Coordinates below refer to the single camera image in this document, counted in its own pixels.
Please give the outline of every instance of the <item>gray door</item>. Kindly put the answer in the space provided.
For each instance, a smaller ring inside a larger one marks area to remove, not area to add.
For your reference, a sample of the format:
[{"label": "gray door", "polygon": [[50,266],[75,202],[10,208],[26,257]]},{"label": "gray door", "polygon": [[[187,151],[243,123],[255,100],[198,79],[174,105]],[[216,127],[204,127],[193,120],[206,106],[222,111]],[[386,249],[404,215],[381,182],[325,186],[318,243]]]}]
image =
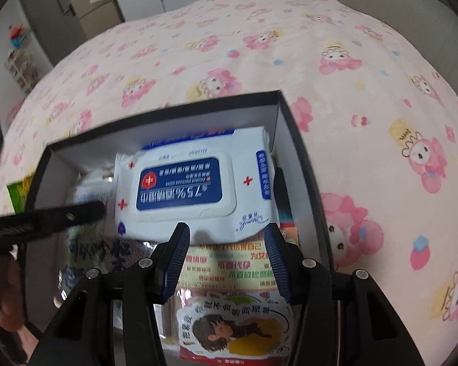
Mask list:
[{"label": "gray door", "polygon": [[20,0],[31,30],[55,66],[86,41],[70,0]]}]

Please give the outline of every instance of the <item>metal screw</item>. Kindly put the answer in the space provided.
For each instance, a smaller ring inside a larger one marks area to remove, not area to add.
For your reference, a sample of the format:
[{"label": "metal screw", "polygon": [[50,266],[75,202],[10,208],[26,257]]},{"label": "metal screw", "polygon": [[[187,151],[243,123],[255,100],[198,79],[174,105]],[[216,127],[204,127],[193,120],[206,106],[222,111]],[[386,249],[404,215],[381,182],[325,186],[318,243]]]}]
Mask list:
[{"label": "metal screw", "polygon": [[140,259],[138,264],[141,268],[147,268],[153,264],[153,261],[149,257],[147,257],[145,259]]},{"label": "metal screw", "polygon": [[355,274],[360,279],[367,279],[370,276],[365,270],[356,270]]},{"label": "metal screw", "polygon": [[314,268],[318,264],[314,259],[304,259],[302,260],[302,265],[305,268]]},{"label": "metal screw", "polygon": [[88,279],[93,279],[93,278],[96,278],[97,276],[99,276],[99,273],[100,273],[100,271],[98,269],[91,268],[85,273],[85,276]]}]

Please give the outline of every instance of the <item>wet wipes package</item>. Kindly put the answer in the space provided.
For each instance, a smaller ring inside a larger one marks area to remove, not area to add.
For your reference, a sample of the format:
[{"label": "wet wipes package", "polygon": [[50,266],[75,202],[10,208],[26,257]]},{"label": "wet wipes package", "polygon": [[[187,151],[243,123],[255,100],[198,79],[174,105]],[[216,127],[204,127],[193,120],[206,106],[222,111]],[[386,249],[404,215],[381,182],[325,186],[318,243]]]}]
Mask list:
[{"label": "wet wipes package", "polygon": [[167,241],[179,221],[192,244],[249,238],[278,223],[263,127],[154,142],[116,161],[116,235]]}]

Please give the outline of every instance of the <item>blue strip label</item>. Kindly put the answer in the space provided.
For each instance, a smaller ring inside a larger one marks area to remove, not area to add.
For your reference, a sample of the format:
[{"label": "blue strip label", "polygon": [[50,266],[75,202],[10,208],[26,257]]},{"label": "blue strip label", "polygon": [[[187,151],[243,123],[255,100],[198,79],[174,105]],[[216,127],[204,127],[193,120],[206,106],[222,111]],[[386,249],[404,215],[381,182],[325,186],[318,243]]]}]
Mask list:
[{"label": "blue strip label", "polygon": [[232,135],[233,133],[233,129],[228,129],[227,131],[204,132],[198,135],[184,136],[183,138],[160,140],[159,142],[152,142],[144,146],[142,150],[152,150],[161,146],[167,146],[169,144],[188,142],[189,140],[196,139],[215,138],[216,136]]},{"label": "blue strip label", "polygon": [[222,198],[219,160],[210,157],[144,169],[139,178],[138,210],[217,203]]},{"label": "blue strip label", "polygon": [[261,196],[263,199],[271,199],[270,174],[268,173],[268,162],[264,150],[257,151],[256,161],[261,184]]}]

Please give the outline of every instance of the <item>bed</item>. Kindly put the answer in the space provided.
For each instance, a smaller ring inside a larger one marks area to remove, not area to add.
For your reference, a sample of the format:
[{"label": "bed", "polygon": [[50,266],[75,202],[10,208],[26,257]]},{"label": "bed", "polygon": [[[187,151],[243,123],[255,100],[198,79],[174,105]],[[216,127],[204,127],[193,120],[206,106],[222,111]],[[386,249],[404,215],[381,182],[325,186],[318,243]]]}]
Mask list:
[{"label": "bed", "polygon": [[201,0],[83,44],[6,135],[0,214],[13,211],[6,184],[48,143],[277,89],[313,162],[335,267],[370,271],[426,365],[440,365],[458,342],[458,97],[402,35],[337,0]]}]

